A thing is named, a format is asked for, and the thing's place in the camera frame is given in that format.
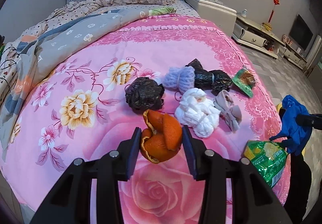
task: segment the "green snack bag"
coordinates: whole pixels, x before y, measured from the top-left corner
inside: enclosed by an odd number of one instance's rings
[[[268,185],[273,187],[282,176],[287,153],[277,142],[248,141],[244,156],[253,163]]]

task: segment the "crumpled black plastic bag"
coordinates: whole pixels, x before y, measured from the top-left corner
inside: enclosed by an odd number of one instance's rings
[[[194,68],[194,86],[202,90],[212,90],[218,95],[222,90],[229,91],[232,80],[227,73],[221,70],[206,71],[198,59],[194,59],[186,66]]]
[[[125,90],[125,99],[134,110],[159,110],[162,108],[164,87],[148,77],[139,77]]]
[[[229,91],[230,86],[232,85],[232,80],[228,76],[227,73],[225,73],[222,70],[212,70],[211,72],[215,78],[214,83],[212,84],[212,91],[211,93],[215,96],[217,96],[222,90]]]

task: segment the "pink bedsheet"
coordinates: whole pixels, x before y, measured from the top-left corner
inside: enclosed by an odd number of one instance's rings
[[[74,54],[30,93],[13,131],[6,162],[0,163],[18,200],[37,210],[75,158],[98,159],[130,138],[135,127],[144,129],[142,116],[125,102],[126,85],[142,76],[161,82],[170,66],[184,66],[194,58],[206,70],[221,69],[230,76],[245,65],[256,79],[254,98],[230,92],[243,113],[240,130],[232,133],[221,119],[214,133],[204,139],[207,148],[239,160],[247,140],[267,140],[280,131],[276,109],[252,64],[213,23],[179,15],[142,19]],[[164,100],[162,111],[173,114],[180,93],[166,90]],[[273,188],[281,203],[288,194],[289,178],[288,159]],[[227,187],[226,222],[231,223],[229,182]],[[128,182],[120,182],[119,188],[126,224],[190,224],[199,219],[204,183],[195,182],[189,174],[183,149],[160,164],[139,154],[134,175]],[[94,213],[93,196],[91,201]]]

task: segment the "purple yarn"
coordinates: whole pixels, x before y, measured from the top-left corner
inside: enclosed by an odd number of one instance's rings
[[[191,66],[171,67],[162,84],[166,88],[178,88],[184,94],[187,90],[194,88],[194,68]]]

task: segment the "white tissue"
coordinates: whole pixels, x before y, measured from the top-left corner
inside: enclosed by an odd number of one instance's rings
[[[181,97],[174,115],[178,121],[192,127],[200,138],[209,137],[219,125],[220,110],[214,107],[206,93],[198,88],[187,90]]]

